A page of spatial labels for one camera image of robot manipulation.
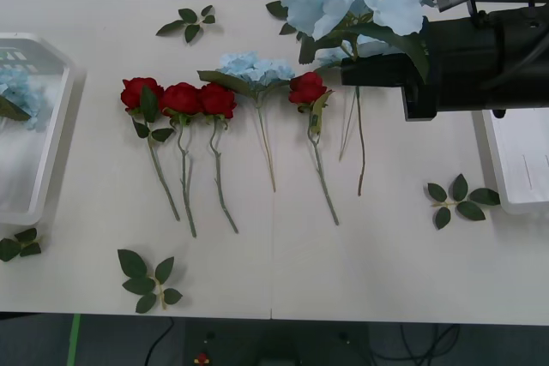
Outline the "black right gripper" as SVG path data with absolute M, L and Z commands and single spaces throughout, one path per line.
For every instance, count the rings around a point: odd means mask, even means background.
M 432 120 L 446 111 L 482 111 L 488 92 L 480 86 L 498 74 L 498 30 L 472 18 L 428 21 L 422 31 L 429 70 L 423 80 L 406 54 L 346 58 L 341 84 L 359 87 L 403 87 L 407 121 Z

